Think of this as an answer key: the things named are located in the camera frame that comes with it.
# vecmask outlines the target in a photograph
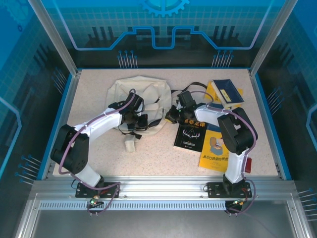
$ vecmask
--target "gear logo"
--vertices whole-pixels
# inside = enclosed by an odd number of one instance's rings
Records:
[[[18,24],[27,19],[29,9],[27,0],[0,0],[0,8],[5,7]]]
[[[166,15],[172,16],[173,13],[178,14],[178,11],[184,10],[184,5],[188,4],[189,0],[140,0],[143,10],[147,10],[149,14],[154,13],[155,16]]]

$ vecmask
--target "table surface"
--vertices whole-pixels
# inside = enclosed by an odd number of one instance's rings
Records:
[[[267,140],[259,107],[246,69],[85,69],[82,70],[68,124],[77,125],[99,115],[106,108],[106,94],[117,79],[133,76],[164,79],[171,89],[182,89],[191,82],[207,84],[213,79],[231,79],[237,88],[243,89],[246,111],[256,131],[257,144],[252,158],[253,176],[276,176],[272,152]],[[191,86],[190,90],[201,90]],[[197,103],[203,95],[193,95]],[[104,176],[214,176],[222,172],[198,166],[200,154],[173,147],[178,125],[166,123],[153,136],[143,136],[136,143],[136,152],[125,151],[124,135],[112,129],[92,143],[89,148],[89,164]],[[55,166],[54,176],[58,174]]]

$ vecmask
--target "glass wall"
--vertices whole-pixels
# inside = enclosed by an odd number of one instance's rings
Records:
[[[69,72],[26,0],[0,1],[0,21],[0,237],[11,237]]]
[[[250,67],[284,0],[43,0],[79,68]]]
[[[298,191],[317,190],[316,9],[297,2],[258,72]]]

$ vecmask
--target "book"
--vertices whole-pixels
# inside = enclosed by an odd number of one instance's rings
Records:
[[[208,124],[199,166],[225,172],[228,167],[229,150],[225,147],[220,128]]]
[[[242,97],[243,96],[243,90],[241,88],[237,88],[237,90],[238,90],[240,96]],[[213,87],[211,85],[211,81],[208,83],[208,86],[207,86],[207,89],[206,89],[206,93],[209,93],[212,96],[213,104],[221,104],[221,101],[220,101],[219,97],[217,96],[215,90],[213,89]],[[205,94],[205,100],[211,101],[210,96]],[[233,108],[238,108],[240,106],[241,106],[241,104],[237,104]]]
[[[179,125],[174,146],[201,152],[203,149],[207,123],[186,119]]]
[[[211,85],[224,108],[231,108],[244,102],[231,79],[213,80]]]

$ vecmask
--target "red button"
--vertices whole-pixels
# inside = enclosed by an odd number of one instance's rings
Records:
[[[246,173],[251,173],[251,163],[252,163],[252,159],[250,157],[248,157],[247,163],[246,163],[246,168],[244,169],[244,171]]]

